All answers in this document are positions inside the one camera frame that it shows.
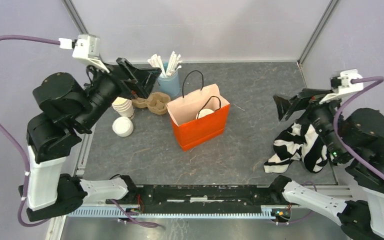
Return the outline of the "orange paper bag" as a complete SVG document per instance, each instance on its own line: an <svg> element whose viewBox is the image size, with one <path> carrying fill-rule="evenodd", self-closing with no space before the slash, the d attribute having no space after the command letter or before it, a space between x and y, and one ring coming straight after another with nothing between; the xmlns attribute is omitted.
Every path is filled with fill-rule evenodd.
<svg viewBox="0 0 384 240"><path fill-rule="evenodd" d="M201 87L185 94L185 83L192 73L201 75ZM183 151L192 149L224 132L230 109L217 84L204 85L204 75L199 70L190 71L183 80L181 96L167 103L174 136ZM202 109L214 113L196 119Z"/></svg>

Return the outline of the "white plastic cup lid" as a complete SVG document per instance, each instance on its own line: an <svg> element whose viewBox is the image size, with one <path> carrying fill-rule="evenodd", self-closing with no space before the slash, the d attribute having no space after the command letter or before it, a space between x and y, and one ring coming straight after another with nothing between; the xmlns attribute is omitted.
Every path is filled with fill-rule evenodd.
<svg viewBox="0 0 384 240"><path fill-rule="evenodd" d="M207 115L213 114L214 112L215 112L215 111L212 110L212 109L204 108L204 109L200 110L200 111L196 114L195 118L196 118L196 119L200 119L200 118L203 118L203 117L205 117L205 116L207 116Z"/></svg>

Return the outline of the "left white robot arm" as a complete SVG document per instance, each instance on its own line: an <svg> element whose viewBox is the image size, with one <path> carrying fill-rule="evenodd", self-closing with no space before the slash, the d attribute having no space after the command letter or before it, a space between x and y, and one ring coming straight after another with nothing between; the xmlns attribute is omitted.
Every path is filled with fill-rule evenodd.
<svg viewBox="0 0 384 240"><path fill-rule="evenodd" d="M20 186L31 222L64 216L84 202L122 200L133 203L137 187L127 175L85 180L62 173L72 148L91 134L93 126L116 98L147 98L161 74L158 67L139 67L125 58L103 68L86 66L88 83L81 86L67 72L46 77L32 92L41 113L27 124L28 181Z"/></svg>

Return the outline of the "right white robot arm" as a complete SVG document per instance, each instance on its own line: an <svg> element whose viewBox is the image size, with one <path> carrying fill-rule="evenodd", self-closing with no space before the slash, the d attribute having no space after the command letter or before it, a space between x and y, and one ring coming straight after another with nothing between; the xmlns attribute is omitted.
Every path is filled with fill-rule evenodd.
<svg viewBox="0 0 384 240"><path fill-rule="evenodd" d="M293 97L273 96L280 121L297 111L302 115L274 140L274 155L264 164L267 173L277 174L269 199L306 207L336 223L353 240L384 240L384 116L359 108L348 118L335 119L341 101L323 103L328 94L305 88ZM328 163L345 164L367 199L341 200L306 189L284 176L293 161L302 161L312 173Z"/></svg>

